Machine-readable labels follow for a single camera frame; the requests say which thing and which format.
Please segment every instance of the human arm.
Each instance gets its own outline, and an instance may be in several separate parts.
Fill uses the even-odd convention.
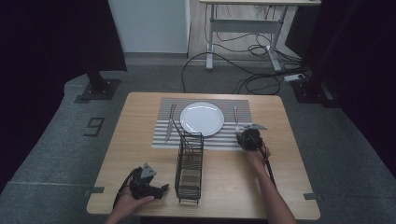
[[[268,147],[265,147],[265,150],[269,156],[270,153]],[[255,171],[259,181],[262,201],[264,202],[268,222],[270,224],[297,223],[293,213],[290,211],[288,205],[277,191],[270,176],[265,171],[265,160],[260,151],[246,150],[246,153],[247,159]]]
[[[139,200],[135,199],[132,196],[132,192],[129,187],[126,186],[126,188],[123,189],[119,200],[114,206],[113,211],[110,213],[110,215],[108,215],[105,224],[120,223],[123,219],[130,216],[137,207],[153,200],[154,196],[148,196]]]

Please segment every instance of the white wall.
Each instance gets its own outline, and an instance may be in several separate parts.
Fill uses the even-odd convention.
[[[187,53],[190,0],[108,0],[124,52]]]

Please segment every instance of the placemat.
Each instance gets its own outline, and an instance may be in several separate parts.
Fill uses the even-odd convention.
[[[248,100],[162,98],[151,147],[178,148],[180,137],[176,128],[173,128],[169,140],[165,142],[171,106],[173,103],[177,104],[173,118],[177,127],[182,132],[185,132],[180,124],[181,111],[183,111],[186,106],[198,102],[215,105],[224,115],[224,125],[221,130],[218,133],[205,137],[204,149],[241,150],[235,138],[235,117],[233,108],[237,107],[239,128],[242,128],[246,124],[251,124],[252,121]]]

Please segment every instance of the desk leg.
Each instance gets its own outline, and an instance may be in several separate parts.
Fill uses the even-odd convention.
[[[282,30],[283,22],[285,20],[286,12],[288,11],[288,7],[283,7],[282,13],[280,14],[280,19],[278,20],[278,24],[276,27],[276,32],[274,33],[274,38],[272,39],[271,46],[267,46],[268,55],[270,56],[271,63],[276,71],[282,70],[280,67],[277,54],[275,52],[276,43],[279,39],[280,31]]]
[[[215,5],[211,5],[210,19],[209,19],[209,43],[207,44],[207,52],[206,54],[206,70],[213,69],[213,14],[215,11]]]

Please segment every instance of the black wire rack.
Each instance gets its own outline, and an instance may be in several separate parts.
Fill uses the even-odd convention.
[[[178,201],[198,204],[201,199],[204,137],[201,133],[183,133],[177,156],[175,190]]]

